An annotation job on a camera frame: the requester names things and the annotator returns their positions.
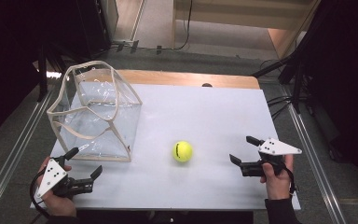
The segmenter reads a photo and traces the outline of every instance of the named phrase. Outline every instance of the gray floor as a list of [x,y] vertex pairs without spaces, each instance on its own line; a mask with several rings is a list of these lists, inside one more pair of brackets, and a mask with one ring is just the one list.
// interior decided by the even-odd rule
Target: gray floor
[[[158,3],[160,1],[148,1],[148,3]],[[147,46],[142,43],[148,43],[147,39],[155,39],[159,35],[142,35],[144,25],[140,23],[137,37],[140,39],[141,47],[153,48],[161,42],[150,41]],[[178,72],[196,72],[211,74],[229,74],[246,76],[260,69],[261,64],[265,60],[275,60],[273,47],[271,46],[268,34],[265,30],[255,30],[256,35],[263,37],[257,38],[262,40],[259,43],[249,44],[247,41],[255,39],[249,37],[246,41],[253,46],[241,52],[232,51],[233,48],[220,48],[220,50],[211,49],[209,46],[219,46],[226,44],[227,41],[211,42],[206,48],[198,45],[197,41],[193,41],[193,37],[202,34],[194,34],[189,39],[190,47],[184,51],[163,51],[157,55],[153,50],[138,49],[131,54],[129,49],[121,52],[111,50],[98,58],[110,63],[116,69],[144,69],[144,70],[162,70],[162,71],[178,71]],[[266,95],[266,99],[272,99],[282,96],[282,86],[277,81],[279,70],[275,70],[259,79],[260,87]],[[50,84],[54,85],[55,80],[50,80]],[[54,90],[51,99],[57,97],[57,89]],[[7,158],[11,158],[16,142],[21,135],[24,126],[27,124],[28,118],[32,116],[34,108],[37,106],[37,88],[32,91],[27,98],[24,99],[16,111],[7,119],[0,129],[0,171],[5,164]],[[350,163],[336,163],[331,161],[328,155],[327,144],[322,136],[318,124],[312,116],[309,115],[305,106],[301,106],[301,118],[304,120],[305,127],[310,136],[310,140],[316,150],[318,160],[328,177],[328,182],[333,188],[335,196],[338,198],[339,206],[342,209],[347,223],[358,223],[358,168]],[[272,107],[271,113],[280,108],[280,105]],[[299,137],[296,126],[289,110],[284,110],[279,117],[274,120],[274,124],[280,137],[280,140],[292,146],[303,148],[303,143]],[[55,135],[50,128],[50,124],[46,113],[44,112],[33,131],[32,137],[24,146],[24,150],[20,155],[21,159],[15,164],[10,171],[13,172],[12,177],[8,180],[7,185],[1,185],[2,195],[0,195],[0,223],[30,223],[37,215],[37,212],[30,208],[31,201],[29,199],[29,184],[38,170],[40,163],[51,151],[56,141]],[[298,198],[301,204],[301,211],[297,211],[297,217],[303,223],[335,223],[328,211],[321,189],[316,181],[315,174],[310,167],[309,159],[304,153],[295,157],[295,176],[296,183],[300,186]],[[46,220],[41,217],[36,223],[44,223]],[[265,211],[255,211],[255,223],[268,223]]]

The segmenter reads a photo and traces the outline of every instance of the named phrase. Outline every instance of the cable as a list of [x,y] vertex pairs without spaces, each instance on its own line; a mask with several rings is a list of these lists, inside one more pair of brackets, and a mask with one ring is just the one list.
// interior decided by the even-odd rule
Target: cable
[[42,214],[37,214],[37,216],[36,217],[34,217],[34,219],[30,222],[30,224],[34,224],[34,223],[36,223],[36,221],[40,218],[42,216]]
[[291,104],[291,102],[286,103],[281,109],[279,109],[277,112],[275,112],[274,114],[271,115],[272,120],[275,120],[281,113],[282,111]]
[[277,105],[277,104],[280,104],[280,103],[282,103],[282,102],[292,103],[292,100],[293,100],[292,97],[284,98],[284,99],[282,99],[282,100],[280,100],[280,101],[273,102],[273,103],[269,103],[269,104],[268,104],[268,107],[272,107],[273,105]]
[[259,70],[261,71],[262,70],[262,66],[263,66],[263,64],[264,63],[266,63],[266,62],[270,62],[270,61],[277,61],[277,63],[280,63],[282,66],[284,65],[284,63],[282,63],[281,62],[281,60],[279,60],[279,59],[269,59],[269,60],[265,60],[264,62],[262,62],[261,64],[260,64],[260,66],[259,66]]
[[37,210],[40,214],[42,214],[44,217],[49,218],[50,215],[48,214],[48,212],[47,212],[45,209],[43,209],[43,208],[39,205],[39,203],[37,203],[36,200],[34,199],[34,186],[35,186],[36,180],[37,180],[37,178],[39,178],[39,176],[43,175],[43,174],[45,173],[45,171],[46,171],[46,167],[43,168],[42,171],[40,171],[39,173],[37,173],[37,175],[36,175],[36,176],[34,177],[34,179],[32,180],[31,186],[30,186],[30,198],[31,198],[31,201],[32,201],[32,203],[34,204],[34,207],[36,208],[36,210]]
[[[308,21],[308,18],[311,17],[311,16],[313,16],[313,13],[311,13],[311,12],[312,12],[312,10],[310,10],[310,13],[307,15],[306,19],[303,20],[303,22],[302,22],[302,24],[301,24],[301,26],[300,26],[300,28],[301,28],[300,30],[302,30],[302,29],[304,28],[304,25],[305,25],[306,21]],[[290,60],[292,59],[292,55],[293,55],[293,53],[290,54],[289,56],[287,56],[286,58],[282,59],[282,60],[284,61],[284,63],[282,63],[281,60],[279,60],[278,62],[281,64],[281,66],[286,65],[286,64],[287,64],[287,61],[290,61]],[[278,69],[280,72],[282,72],[281,69],[280,69],[281,66],[276,67],[276,68],[269,68],[270,70],[268,69],[268,72],[271,72],[271,71],[273,71],[273,70],[275,70],[275,69]],[[254,77],[261,77],[261,76],[264,76],[266,73],[268,73],[268,72],[266,72],[266,73],[260,73],[260,71],[254,73],[253,76],[254,76]]]
[[291,99],[292,96],[289,96],[289,95],[285,95],[285,96],[278,96],[278,97],[275,97],[275,98],[272,98],[270,100],[267,101],[268,104],[270,104],[271,102],[273,101],[276,101],[276,100],[280,100],[279,102],[282,102],[282,101],[287,101],[289,99]]
[[[181,50],[188,42],[188,39],[190,37],[190,21],[191,21],[191,12],[193,10],[193,0],[190,1],[190,9],[188,11],[188,19],[187,19],[187,28],[185,27],[185,30],[186,30],[186,41],[185,43],[179,47],[179,48],[175,48],[175,49],[168,49],[168,48],[165,48],[165,49],[151,49],[151,48],[139,48],[137,47],[136,49],[148,49],[148,50],[174,50],[174,51],[177,51],[177,50]],[[112,47],[111,49],[118,49],[118,46],[119,44],[117,44],[117,47]],[[132,49],[131,46],[123,46],[123,48],[130,48]]]

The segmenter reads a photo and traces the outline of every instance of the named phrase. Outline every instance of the transparent plastic bag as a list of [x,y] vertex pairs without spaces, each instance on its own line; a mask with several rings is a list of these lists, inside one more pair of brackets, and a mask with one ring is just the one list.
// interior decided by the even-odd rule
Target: transparent plastic bag
[[68,68],[48,118],[65,152],[79,148],[74,159],[131,161],[141,107],[117,70],[94,61]]

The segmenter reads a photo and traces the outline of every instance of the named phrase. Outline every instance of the black curtain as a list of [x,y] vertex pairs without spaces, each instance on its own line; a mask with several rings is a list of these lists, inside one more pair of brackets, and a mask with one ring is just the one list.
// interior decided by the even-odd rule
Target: black curtain
[[305,54],[310,93],[339,132],[339,136],[329,139],[330,145],[358,166],[357,0],[336,2]]
[[0,126],[39,83],[41,42],[33,1],[0,1]]

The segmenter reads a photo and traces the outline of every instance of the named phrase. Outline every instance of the black sleeve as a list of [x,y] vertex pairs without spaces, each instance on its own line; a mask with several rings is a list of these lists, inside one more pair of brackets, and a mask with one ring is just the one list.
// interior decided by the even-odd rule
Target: black sleeve
[[300,224],[292,205],[292,199],[265,200],[269,224]]
[[55,217],[50,216],[46,224],[79,224],[78,217]]

